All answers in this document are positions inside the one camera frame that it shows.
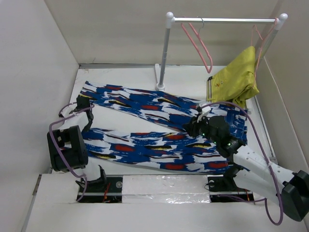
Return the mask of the blue white patterned trousers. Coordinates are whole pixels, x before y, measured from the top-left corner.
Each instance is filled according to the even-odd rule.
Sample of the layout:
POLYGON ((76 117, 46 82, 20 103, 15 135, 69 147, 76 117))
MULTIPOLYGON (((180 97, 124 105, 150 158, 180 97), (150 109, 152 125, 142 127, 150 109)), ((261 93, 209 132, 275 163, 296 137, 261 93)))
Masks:
POLYGON ((85 82, 80 96, 96 106, 114 109, 167 128, 170 132, 130 132, 91 128, 83 132, 94 158, 178 172, 223 174, 229 161, 214 143, 191 137, 183 124, 197 115, 200 100, 161 91, 85 82))

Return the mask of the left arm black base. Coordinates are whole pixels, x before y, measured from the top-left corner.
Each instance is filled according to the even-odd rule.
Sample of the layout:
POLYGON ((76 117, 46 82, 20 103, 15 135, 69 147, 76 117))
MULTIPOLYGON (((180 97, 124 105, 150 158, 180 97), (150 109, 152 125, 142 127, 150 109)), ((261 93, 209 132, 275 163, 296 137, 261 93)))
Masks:
POLYGON ((106 175, 105 170, 98 165, 98 178, 87 182, 75 181, 79 187, 77 202, 79 203, 122 203, 123 176, 106 175))

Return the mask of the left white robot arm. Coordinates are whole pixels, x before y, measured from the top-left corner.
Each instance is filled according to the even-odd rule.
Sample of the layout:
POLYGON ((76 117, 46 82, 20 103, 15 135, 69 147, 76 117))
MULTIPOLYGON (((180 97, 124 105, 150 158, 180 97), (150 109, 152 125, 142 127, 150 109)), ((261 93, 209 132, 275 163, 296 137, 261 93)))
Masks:
POLYGON ((64 106, 58 113, 59 120, 49 126, 47 142, 54 171, 71 173, 80 187, 101 192, 107 187, 107 176, 100 165, 90 161, 90 150, 82 136, 91 128, 92 108, 90 100, 81 96, 64 106))

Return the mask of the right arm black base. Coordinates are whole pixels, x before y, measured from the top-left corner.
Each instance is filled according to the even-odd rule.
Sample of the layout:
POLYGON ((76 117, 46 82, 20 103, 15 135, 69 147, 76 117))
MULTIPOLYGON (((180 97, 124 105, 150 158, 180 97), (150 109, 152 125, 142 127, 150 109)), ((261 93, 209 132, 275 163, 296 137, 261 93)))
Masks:
POLYGON ((223 175, 209 175, 204 188, 210 192, 211 203, 250 202, 254 200, 253 193, 239 188, 234 177, 243 171, 238 165, 230 167, 223 175))

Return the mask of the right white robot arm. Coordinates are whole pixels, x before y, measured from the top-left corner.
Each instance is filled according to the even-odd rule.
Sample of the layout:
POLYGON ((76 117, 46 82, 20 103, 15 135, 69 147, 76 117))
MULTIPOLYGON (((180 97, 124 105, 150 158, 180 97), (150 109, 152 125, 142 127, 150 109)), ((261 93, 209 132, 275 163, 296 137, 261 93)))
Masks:
POLYGON ((202 136, 214 143, 217 152, 233 163, 225 172, 224 187, 251 190, 281 206, 294 221, 302 221, 309 212, 309 175, 293 172, 266 161, 242 140, 232 136, 223 116, 193 117, 183 128, 191 137, 202 136))

